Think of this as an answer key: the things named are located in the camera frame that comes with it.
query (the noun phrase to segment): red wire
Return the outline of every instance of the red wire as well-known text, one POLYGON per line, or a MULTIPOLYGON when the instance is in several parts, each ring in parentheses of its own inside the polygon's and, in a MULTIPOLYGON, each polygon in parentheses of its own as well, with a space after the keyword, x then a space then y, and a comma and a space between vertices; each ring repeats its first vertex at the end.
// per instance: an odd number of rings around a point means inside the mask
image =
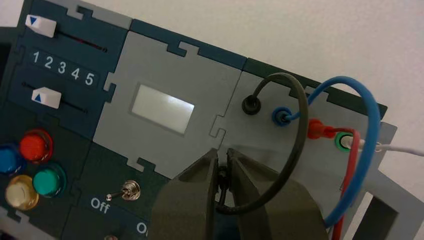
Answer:
MULTIPOLYGON (((351 182, 351 179, 355 173, 355 166, 357 163, 357 157, 358 157, 358 149, 359 144, 361 140, 361 135, 358 131, 351 128, 333 128, 331 132, 346 132, 346 133, 352 133, 353 134, 353 141, 352 146, 350 147, 350 153, 349 153, 349 160, 347 162, 347 168, 346 168, 346 174, 343 179, 343 186, 341 189, 341 195, 343 196, 345 193, 345 190, 348 188, 349 183, 351 182)), ((331 240, 340 240, 342 236, 342 228, 343 228, 343 220, 345 216, 342 216, 340 220, 334 225, 334 229, 332 231, 332 237, 331 240)))

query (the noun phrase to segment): number 2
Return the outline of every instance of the number 2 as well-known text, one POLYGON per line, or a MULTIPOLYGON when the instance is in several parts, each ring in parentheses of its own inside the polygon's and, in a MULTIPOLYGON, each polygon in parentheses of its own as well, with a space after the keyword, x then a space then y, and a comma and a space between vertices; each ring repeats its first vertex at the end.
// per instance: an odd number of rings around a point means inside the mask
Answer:
POLYGON ((50 66, 50 64, 52 64, 52 63, 53 63, 53 57, 48 56, 48 57, 46 57, 45 59, 47 59, 47 60, 48 60, 48 62, 46 62, 46 64, 44 64, 44 67, 46 67, 46 68, 48 68, 48 69, 51 69, 52 67, 50 66))
POLYGON ((79 78, 78 74, 80 73, 80 68, 75 69, 71 75, 77 80, 79 78))
POLYGON ((93 84, 93 77, 94 74, 92 74, 91 72, 87 74, 87 79, 85 80, 85 84, 87 84, 88 86, 93 84))
POLYGON ((66 68, 66 62, 61 61, 61 62, 60 62, 60 67, 57 69, 57 71, 58 71, 60 74, 64 74, 64 72, 65 72, 65 68, 66 68))

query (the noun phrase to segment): green button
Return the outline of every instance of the green button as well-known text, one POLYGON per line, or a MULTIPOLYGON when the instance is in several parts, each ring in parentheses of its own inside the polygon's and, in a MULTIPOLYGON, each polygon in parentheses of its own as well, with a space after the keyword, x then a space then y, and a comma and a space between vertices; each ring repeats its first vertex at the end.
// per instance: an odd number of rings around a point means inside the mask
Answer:
POLYGON ((51 169, 37 172, 32 180, 34 189, 40 195, 51 195, 59 189, 59 176, 51 169))

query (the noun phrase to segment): number 3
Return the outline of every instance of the number 3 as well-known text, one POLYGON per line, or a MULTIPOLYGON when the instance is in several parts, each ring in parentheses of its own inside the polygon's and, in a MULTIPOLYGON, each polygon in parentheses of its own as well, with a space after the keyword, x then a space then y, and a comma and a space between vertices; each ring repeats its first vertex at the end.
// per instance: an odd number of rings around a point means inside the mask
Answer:
POLYGON ((66 62, 61 61, 61 62, 60 62, 60 67, 57 69, 57 71, 58 71, 60 74, 64 74, 64 72, 65 72, 65 68, 66 68, 66 62))
POLYGON ((87 78, 85 79, 85 84, 87 84, 88 86, 92 85, 93 77, 94 77, 94 74, 92 74, 91 72, 87 74, 87 78))

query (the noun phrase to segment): red button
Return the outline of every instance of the red button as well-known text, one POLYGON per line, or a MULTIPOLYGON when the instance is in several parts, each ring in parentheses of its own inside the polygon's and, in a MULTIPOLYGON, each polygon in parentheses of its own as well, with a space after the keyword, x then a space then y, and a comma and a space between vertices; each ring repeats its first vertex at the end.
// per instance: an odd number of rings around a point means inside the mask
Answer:
POLYGON ((53 140, 50 135, 41 129, 28 131, 19 144, 22 156, 31 162, 47 162, 52 157, 53 140))

